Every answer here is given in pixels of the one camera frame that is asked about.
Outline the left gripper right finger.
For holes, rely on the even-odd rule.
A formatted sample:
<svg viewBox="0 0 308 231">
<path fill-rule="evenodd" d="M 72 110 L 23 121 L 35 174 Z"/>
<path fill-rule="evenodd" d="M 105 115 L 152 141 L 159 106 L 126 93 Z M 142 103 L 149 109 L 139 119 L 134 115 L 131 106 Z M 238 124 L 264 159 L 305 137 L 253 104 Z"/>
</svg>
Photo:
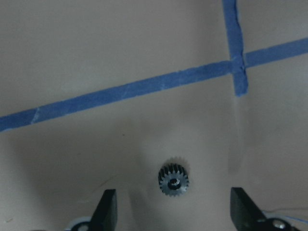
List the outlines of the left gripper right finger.
<svg viewBox="0 0 308 231">
<path fill-rule="evenodd" d="M 258 231 L 266 221 L 265 215 L 241 187 L 232 187 L 230 216 L 237 231 Z"/>
</svg>

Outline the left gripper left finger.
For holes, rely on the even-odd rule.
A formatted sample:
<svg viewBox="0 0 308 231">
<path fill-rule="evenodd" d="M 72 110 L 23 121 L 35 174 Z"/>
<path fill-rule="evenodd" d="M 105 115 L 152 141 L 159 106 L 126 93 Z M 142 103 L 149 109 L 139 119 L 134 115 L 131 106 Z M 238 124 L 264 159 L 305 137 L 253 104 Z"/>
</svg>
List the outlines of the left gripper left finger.
<svg viewBox="0 0 308 231">
<path fill-rule="evenodd" d="M 89 224 L 90 231 L 115 231 L 117 224 L 116 189 L 105 190 Z"/>
</svg>

